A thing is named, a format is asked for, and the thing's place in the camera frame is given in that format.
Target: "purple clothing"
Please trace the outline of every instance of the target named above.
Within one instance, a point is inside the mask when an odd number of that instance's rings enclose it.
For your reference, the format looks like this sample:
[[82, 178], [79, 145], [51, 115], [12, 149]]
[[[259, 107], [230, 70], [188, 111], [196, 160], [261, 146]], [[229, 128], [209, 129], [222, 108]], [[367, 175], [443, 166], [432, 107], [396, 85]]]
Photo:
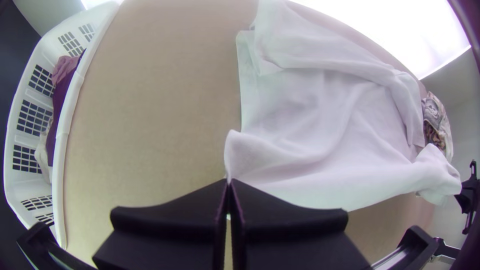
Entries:
[[67, 91], [69, 90], [70, 82], [74, 77], [75, 71], [77, 70], [78, 64], [80, 63], [80, 59], [82, 59], [84, 52], [85, 51], [81, 53], [73, 69], [68, 71], [65, 76], [57, 82], [55, 91], [53, 92], [53, 122], [51, 123], [50, 130], [48, 131], [48, 135], [46, 136], [45, 145], [46, 154], [48, 157], [48, 166], [54, 165], [55, 141], [57, 137], [57, 128], [59, 127], [60, 113], [62, 112], [62, 107], [64, 105]]
[[53, 72], [51, 73], [51, 81], [53, 86], [57, 86], [57, 84], [67, 76], [69, 72], [77, 68], [79, 63], [80, 57], [70, 57], [70, 56], [62, 56], [58, 59], [55, 67], [53, 68]]

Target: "laundry basket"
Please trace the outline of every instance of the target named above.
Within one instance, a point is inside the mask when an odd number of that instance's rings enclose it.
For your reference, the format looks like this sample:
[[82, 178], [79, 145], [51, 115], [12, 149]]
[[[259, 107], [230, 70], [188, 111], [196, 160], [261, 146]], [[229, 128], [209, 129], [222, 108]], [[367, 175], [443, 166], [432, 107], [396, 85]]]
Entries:
[[[53, 115], [54, 65], [61, 56], [79, 56], [84, 49], [89, 48], [79, 64], [79, 68], [82, 65], [84, 75], [99, 43], [96, 42], [100, 39], [97, 38], [100, 36], [98, 32], [102, 30], [105, 32], [104, 28], [108, 27], [117, 9], [117, 3], [107, 2], [82, 11], [50, 30], [36, 45], [20, 79], [8, 116], [3, 157], [3, 185], [8, 204], [28, 229], [42, 221], [51, 225], [50, 229], [55, 235], [53, 208], [55, 204], [63, 204], [62, 201], [56, 202], [55, 195], [52, 194], [52, 185], [44, 181], [34, 156], [40, 133], [45, 131]], [[68, 91], [76, 88], [78, 93], [83, 80], [80, 83], [78, 80], [77, 83], [73, 82], [72, 80]], [[75, 108], [75, 104], [72, 105], [65, 100], [62, 107], [62, 115], [64, 111], [71, 112], [70, 122], [73, 114], [71, 107]], [[63, 174], [63, 168], [56, 167], [55, 163], [58, 162], [54, 160], [53, 174], [59, 169]]]

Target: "bright light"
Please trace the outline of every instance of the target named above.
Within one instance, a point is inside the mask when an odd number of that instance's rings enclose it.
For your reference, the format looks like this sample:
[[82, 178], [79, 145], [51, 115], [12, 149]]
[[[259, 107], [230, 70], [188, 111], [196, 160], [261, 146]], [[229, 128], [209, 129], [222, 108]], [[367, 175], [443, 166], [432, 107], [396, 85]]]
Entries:
[[292, 0], [329, 15], [385, 48], [419, 79], [470, 48], [447, 0]]
[[121, 4], [124, 0], [81, 0], [81, 3], [83, 4], [86, 10], [89, 10], [98, 5], [101, 5], [103, 3], [110, 2], [110, 1]]

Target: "folded towel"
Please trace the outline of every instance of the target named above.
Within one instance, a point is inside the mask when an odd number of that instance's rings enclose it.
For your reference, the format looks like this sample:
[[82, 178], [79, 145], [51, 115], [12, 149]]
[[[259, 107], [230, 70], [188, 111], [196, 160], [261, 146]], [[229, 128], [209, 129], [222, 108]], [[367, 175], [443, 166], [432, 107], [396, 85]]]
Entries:
[[454, 143], [444, 105], [432, 92], [428, 92], [426, 98], [421, 100], [421, 108], [425, 143], [438, 147], [446, 160], [451, 162], [454, 156]]

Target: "clothing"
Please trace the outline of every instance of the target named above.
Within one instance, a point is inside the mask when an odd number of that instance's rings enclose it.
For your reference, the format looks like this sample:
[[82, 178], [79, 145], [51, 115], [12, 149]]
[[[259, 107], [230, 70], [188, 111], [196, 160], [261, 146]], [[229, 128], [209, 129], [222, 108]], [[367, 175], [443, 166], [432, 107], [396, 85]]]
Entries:
[[283, 0], [260, 0], [236, 45], [241, 132], [226, 138], [229, 180], [298, 206], [347, 211], [404, 193], [440, 203], [460, 192], [458, 171], [425, 146], [419, 87], [408, 73]]
[[35, 149], [35, 160], [40, 166], [41, 175], [43, 180], [48, 184], [52, 183], [52, 166], [49, 166], [49, 158], [47, 154], [47, 134], [49, 134], [50, 128], [52, 126], [53, 117], [50, 117], [48, 125], [42, 133], [40, 133], [40, 140]]
[[421, 109], [425, 143], [438, 147], [448, 162], [451, 162], [454, 156], [454, 143], [444, 105], [432, 92], [428, 92], [427, 97], [421, 100]]
[[56, 137], [57, 137], [57, 128], [59, 126], [59, 119], [60, 119], [60, 113], [62, 112], [62, 107], [64, 106], [64, 101], [65, 101], [65, 96], [67, 95], [67, 91], [69, 90], [70, 87], [70, 82], [72, 81], [72, 78], [74, 77], [75, 71], [77, 70], [77, 66], [80, 63], [80, 60], [82, 59], [82, 56], [84, 55], [83, 51], [81, 55], [78, 57], [76, 60], [76, 64], [73, 67], [73, 69], [70, 69], [65, 76], [57, 82], [55, 91], [53, 92], [52, 96], [52, 102], [53, 102], [53, 122], [51, 124], [50, 131], [48, 132], [48, 135], [46, 137], [46, 152], [48, 155], [48, 166], [53, 166], [54, 165], [54, 153], [55, 153], [55, 142], [56, 142]]
[[53, 86], [56, 87], [57, 84], [65, 78], [65, 76], [71, 72], [73, 69], [77, 68], [79, 63], [79, 56], [70, 57], [67, 55], [61, 56], [58, 59], [55, 67], [53, 68], [53, 72], [51, 74], [51, 81]]

